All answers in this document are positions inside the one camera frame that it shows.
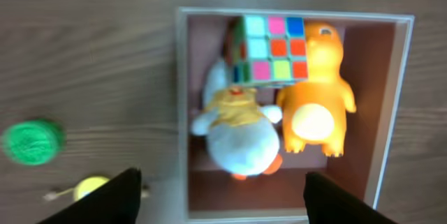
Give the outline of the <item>green plastic spinning top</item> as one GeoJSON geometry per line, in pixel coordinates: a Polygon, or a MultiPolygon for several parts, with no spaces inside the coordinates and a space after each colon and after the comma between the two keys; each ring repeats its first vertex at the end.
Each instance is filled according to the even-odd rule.
{"type": "Polygon", "coordinates": [[[43,165],[63,149],[64,129],[48,119],[32,119],[13,124],[2,133],[5,155],[20,165],[43,165]]]}

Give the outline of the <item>white duck plush toy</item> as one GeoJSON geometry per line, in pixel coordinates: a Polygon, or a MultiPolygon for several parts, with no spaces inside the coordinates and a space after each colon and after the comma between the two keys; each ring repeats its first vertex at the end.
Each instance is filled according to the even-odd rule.
{"type": "Polygon", "coordinates": [[[212,160],[238,180],[274,174],[283,163],[275,128],[283,112],[259,105],[256,94],[253,87],[232,86],[220,59],[207,73],[203,110],[191,122],[191,133],[205,137],[212,160]]]}

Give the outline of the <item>orange dinosaur figure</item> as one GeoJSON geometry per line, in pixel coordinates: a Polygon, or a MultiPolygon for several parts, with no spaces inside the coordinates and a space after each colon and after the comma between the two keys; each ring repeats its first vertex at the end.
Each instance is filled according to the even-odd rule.
{"type": "Polygon", "coordinates": [[[340,75],[344,48],[338,30],[327,22],[305,22],[305,81],[281,89],[285,151],[300,153],[319,145],[328,157],[344,155],[346,114],[357,110],[353,90],[340,75]]]}

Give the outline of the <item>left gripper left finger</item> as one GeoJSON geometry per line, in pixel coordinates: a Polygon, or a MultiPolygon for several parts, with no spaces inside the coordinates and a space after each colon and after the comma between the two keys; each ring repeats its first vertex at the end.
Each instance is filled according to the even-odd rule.
{"type": "MultiPolygon", "coordinates": [[[[132,167],[122,173],[127,171],[139,171],[142,178],[139,169],[132,167]]],[[[78,203],[73,198],[72,205],[42,220],[40,224],[135,224],[139,209],[140,204],[78,203]]]]}

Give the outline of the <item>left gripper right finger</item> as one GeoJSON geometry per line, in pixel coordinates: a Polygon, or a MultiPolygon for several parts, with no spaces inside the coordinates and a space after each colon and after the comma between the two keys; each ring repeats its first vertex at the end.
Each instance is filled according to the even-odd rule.
{"type": "Polygon", "coordinates": [[[397,224],[319,172],[308,172],[303,193],[309,224],[397,224]]]}

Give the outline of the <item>multicoloured puzzle cube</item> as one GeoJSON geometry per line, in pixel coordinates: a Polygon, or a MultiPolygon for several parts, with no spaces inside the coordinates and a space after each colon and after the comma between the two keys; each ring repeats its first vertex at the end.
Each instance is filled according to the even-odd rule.
{"type": "Polygon", "coordinates": [[[301,17],[242,15],[228,24],[224,59],[234,85],[282,88],[308,78],[301,17]]]}

